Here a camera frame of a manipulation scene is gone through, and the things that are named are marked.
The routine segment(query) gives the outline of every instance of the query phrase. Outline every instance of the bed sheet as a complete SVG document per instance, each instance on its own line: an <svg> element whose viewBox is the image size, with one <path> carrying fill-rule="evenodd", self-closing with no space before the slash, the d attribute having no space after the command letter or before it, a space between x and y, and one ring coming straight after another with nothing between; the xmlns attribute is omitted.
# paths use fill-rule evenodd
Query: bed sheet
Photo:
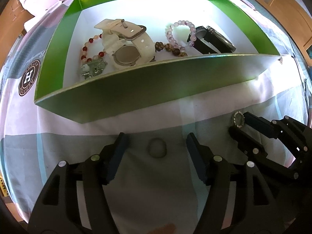
<svg viewBox="0 0 312 234"><path fill-rule="evenodd" d="M232 0L244 10L245 6L251 8L242 1ZM16 54L8 59L1 71L1 171L12 200L26 221L59 161L85 161L124 132L129 134L130 147L116 178L104 187L120 232L149 233L171 224L176 233L192 233L209 188L198 179L190 160L185 146L188 133L193 132L201 144L208 145L213 153L227 161L243 164L246 156L227 133L234 111L249 111L268 120L288 115L307 124L302 82L310 83L310 80L305 78L302 68L297 67L290 51L284 48L289 47L283 41L285 33L274 35L271 21L266 21L262 29L283 43L283 50L286 50L280 51L283 64L277 61L255 80L86 124L46 111L33 103L35 87L21 97L18 84L32 60L43 60L66 9L67 6L61 4L44 16L24 37ZM263 19L261 14L252 11L247 13L255 21ZM264 145L268 158L285 166L291 164L292 155L279 141L265 138L247 126L243 129ZM154 138L161 138L166 143L167 155L162 159L154 159L148 154L148 144ZM235 184L232 184L231 193L234 188ZM81 194L81 184L77 184L77 189ZM83 225L90 227L83 201L80 201L80 208ZM229 200L224 226L230 223L232 209L233 203Z"/></svg>

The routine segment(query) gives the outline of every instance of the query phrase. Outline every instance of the watch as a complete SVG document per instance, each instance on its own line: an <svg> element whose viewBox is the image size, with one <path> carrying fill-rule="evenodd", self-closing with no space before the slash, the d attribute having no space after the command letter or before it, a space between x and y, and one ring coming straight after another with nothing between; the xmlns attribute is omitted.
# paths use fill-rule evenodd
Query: watch
<svg viewBox="0 0 312 234"><path fill-rule="evenodd" d="M210 26L196 27L196 38L193 47L202 54L217 54L217 52L207 46L202 39L211 43L220 53L233 53L236 50L236 47L226 37Z"/></svg>
<svg viewBox="0 0 312 234"><path fill-rule="evenodd" d="M142 65L155 56L155 46L146 27L123 19L105 19L94 28L101 29L102 44L117 69Z"/></svg>

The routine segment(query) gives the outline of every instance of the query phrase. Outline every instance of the black watch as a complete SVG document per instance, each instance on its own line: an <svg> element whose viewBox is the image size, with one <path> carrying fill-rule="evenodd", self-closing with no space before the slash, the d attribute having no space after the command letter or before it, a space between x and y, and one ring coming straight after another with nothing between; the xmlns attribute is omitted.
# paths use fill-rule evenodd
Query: black watch
<svg viewBox="0 0 312 234"><path fill-rule="evenodd" d="M187 42L190 41L191 35L188 36ZM203 26L196 27L196 41L194 41L194 48L202 54L217 54L215 50L207 46L201 39L211 43L220 53L233 53L236 47L222 34L217 32L210 26L207 28Z"/></svg>

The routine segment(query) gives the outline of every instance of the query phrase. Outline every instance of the round badge print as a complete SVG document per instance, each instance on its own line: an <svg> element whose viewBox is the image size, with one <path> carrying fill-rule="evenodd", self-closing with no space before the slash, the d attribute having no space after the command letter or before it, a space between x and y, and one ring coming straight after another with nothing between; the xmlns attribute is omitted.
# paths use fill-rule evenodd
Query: round badge print
<svg viewBox="0 0 312 234"><path fill-rule="evenodd" d="M39 73L40 65L40 60L34 60L24 71L18 85L18 93L21 97L24 96L34 84Z"/></svg>

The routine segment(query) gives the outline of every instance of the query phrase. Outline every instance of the white watch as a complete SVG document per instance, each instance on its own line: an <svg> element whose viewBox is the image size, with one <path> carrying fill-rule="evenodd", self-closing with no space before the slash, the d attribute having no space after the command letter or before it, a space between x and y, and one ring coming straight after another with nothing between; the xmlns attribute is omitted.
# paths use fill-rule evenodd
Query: white watch
<svg viewBox="0 0 312 234"><path fill-rule="evenodd" d="M94 28L103 31L102 44L117 69L148 63L155 56L155 45L145 26L123 19L104 19Z"/></svg>

